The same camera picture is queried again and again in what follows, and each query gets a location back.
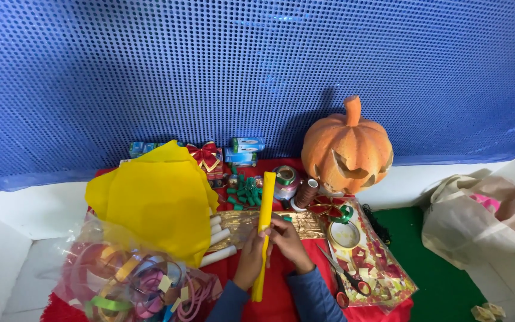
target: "foam pumpkin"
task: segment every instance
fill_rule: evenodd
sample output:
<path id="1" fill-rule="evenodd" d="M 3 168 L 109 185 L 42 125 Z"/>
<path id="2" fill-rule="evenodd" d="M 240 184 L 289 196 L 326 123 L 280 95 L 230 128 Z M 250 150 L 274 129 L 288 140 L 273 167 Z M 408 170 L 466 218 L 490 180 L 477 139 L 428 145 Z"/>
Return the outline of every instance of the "foam pumpkin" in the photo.
<path id="1" fill-rule="evenodd" d="M 346 115 L 329 115 L 309 128 L 301 159 L 307 174 L 330 193 L 355 194 L 387 175 L 393 146 L 379 123 L 361 116 L 359 96 L 349 96 L 343 104 Z"/>

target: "red cloth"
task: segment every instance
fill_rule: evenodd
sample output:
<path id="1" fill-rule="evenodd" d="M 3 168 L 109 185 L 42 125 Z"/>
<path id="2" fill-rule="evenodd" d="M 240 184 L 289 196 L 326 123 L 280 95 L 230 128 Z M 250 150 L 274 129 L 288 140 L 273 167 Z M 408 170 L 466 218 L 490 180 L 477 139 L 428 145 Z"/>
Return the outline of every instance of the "red cloth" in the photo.
<path id="1" fill-rule="evenodd" d="M 252 168 L 239 168 L 239 173 L 245 173 L 247 177 L 255 175 L 262 175 L 264 171 L 271 171 L 280 165 L 289 165 L 295 168 L 301 175 L 305 175 L 303 165 L 300 159 L 270 159 L 260 160 L 257 167 Z M 97 175 L 101 175 L 110 170 L 101 170 Z M 220 195 L 227 198 L 225 188 L 216 189 Z M 221 205 L 218 210 L 232 210 L 232 204 Z M 274 211 L 282 210 L 282 205 L 279 201 L 274 201 Z M 303 240 L 305 250 L 309 254 L 311 260 L 317 265 L 321 272 L 321 276 L 327 282 L 329 289 L 335 293 L 337 286 L 334 276 L 329 267 L 327 259 L 323 256 L 316 244 L 327 248 L 324 239 L 306 239 Z M 232 279 L 238 267 L 240 253 L 235 256 L 226 258 L 217 263 L 211 264 L 202 268 L 206 273 L 216 274 L 225 286 L 225 283 Z M 297 309 L 293 303 L 289 287 L 285 282 L 285 276 L 294 270 L 293 264 L 288 261 L 277 247 L 271 254 L 271 267 L 266 270 L 265 284 L 263 289 L 263 301 L 260 303 L 249 302 L 244 307 L 242 321 L 244 322 L 297 322 L 299 316 Z M 208 316 L 213 305 L 206 305 L 201 308 L 195 321 L 203 322 Z M 351 322 L 408 322 L 410 319 L 410 309 L 412 308 L 412 299 L 404 301 L 402 304 L 392 311 L 389 315 L 384 315 L 383 312 L 375 306 L 361 306 L 354 308 L 347 308 L 343 310 L 348 321 Z M 41 316 L 41 322 L 56 322 L 56 321 L 72 321 L 72 322 L 86 322 L 85 315 L 81 311 L 68 306 L 60 298 L 51 294 L 49 296 L 49 305 L 45 308 Z"/>

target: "hand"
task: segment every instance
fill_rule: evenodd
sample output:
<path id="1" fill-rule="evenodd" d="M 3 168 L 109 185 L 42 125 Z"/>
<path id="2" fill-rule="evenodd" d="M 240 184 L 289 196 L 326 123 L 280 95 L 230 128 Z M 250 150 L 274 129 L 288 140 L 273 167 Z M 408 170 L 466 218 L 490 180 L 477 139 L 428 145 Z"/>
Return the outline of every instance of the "hand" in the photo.
<path id="1" fill-rule="evenodd" d="M 236 275 L 233 277 L 232 282 L 243 290 L 248 290 L 253 284 L 256 278 L 261 272 L 261 264 L 263 259 L 261 258 L 261 250 L 266 234 L 270 233 L 271 230 L 261 231 L 258 234 L 258 229 L 254 229 L 249 233 L 248 240 L 241 249 L 240 262 L 238 263 L 238 269 Z"/>
<path id="2" fill-rule="evenodd" d="M 315 264 L 307 255 L 293 223 L 283 220 L 277 214 L 271 214 L 271 227 L 274 228 L 271 231 L 266 229 L 269 240 L 279 247 L 283 256 L 295 264 L 297 274 L 309 273 L 315 269 Z"/>

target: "blue sleeve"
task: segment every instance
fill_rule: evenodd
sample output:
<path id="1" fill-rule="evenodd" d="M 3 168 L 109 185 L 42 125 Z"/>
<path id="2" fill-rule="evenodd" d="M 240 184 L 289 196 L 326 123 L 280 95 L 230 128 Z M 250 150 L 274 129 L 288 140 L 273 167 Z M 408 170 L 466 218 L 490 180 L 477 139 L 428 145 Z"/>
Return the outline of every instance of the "blue sleeve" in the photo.
<path id="1" fill-rule="evenodd" d="M 287 283 L 301 322 L 347 322 L 317 267 L 303 275 L 292 272 Z"/>
<path id="2" fill-rule="evenodd" d="M 240 322 L 241 312 L 248 300 L 248 292 L 228 281 L 206 322 Z"/>

